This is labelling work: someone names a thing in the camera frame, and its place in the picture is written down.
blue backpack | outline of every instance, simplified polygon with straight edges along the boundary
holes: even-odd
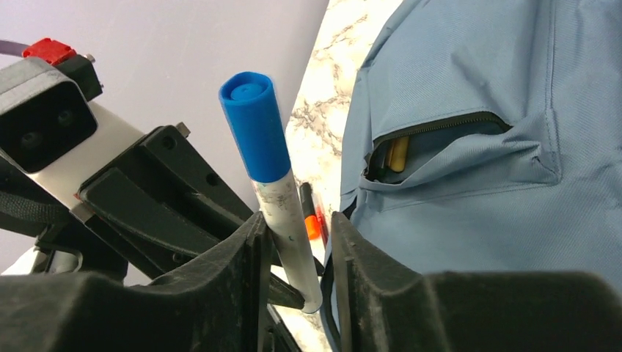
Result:
[[[341,211],[413,271],[581,270],[622,293],[620,2],[405,0],[342,163]]]

backpack pocket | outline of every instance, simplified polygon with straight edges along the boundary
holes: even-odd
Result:
[[[552,1],[486,0],[413,11],[367,73],[359,187],[411,204],[559,182],[553,13]]]

camera lens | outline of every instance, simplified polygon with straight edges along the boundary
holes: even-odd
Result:
[[[43,141],[43,136],[39,132],[29,132],[21,137],[21,147],[26,150],[32,150],[39,147]]]
[[[57,120],[59,125],[61,125],[62,127],[69,127],[73,123],[74,118],[71,111],[64,110],[59,114]]]

orange marker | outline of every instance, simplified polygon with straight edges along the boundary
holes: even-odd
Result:
[[[315,240],[322,236],[322,226],[315,214],[313,205],[313,191],[308,182],[300,185],[300,203],[302,205],[302,215],[304,224],[307,226],[307,236],[310,240]]]
[[[326,217],[324,216],[324,211],[322,210],[321,205],[315,207],[315,217],[318,218],[318,222],[320,223],[320,228],[322,229],[322,242],[324,243],[324,248],[326,248],[326,244],[329,242],[329,229],[326,226]]]

yellow pencil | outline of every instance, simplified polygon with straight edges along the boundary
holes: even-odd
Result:
[[[393,172],[402,172],[406,168],[406,156],[408,155],[409,137],[398,138],[391,146],[391,158],[389,169]]]

